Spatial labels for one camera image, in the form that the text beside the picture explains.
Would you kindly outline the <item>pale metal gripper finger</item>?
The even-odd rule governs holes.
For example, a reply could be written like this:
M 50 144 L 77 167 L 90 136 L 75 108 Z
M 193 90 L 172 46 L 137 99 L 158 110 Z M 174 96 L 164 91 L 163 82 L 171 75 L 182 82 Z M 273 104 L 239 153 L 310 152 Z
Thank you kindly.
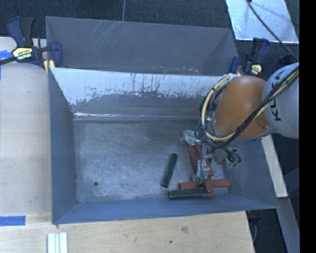
M 211 171 L 211 167 L 208 167 L 206 163 L 201 163 L 201 179 L 207 180 Z
M 201 161 L 200 160 L 193 162 L 193 169 L 194 169 L 194 172 L 191 175 L 191 180 L 200 181 L 201 180 Z

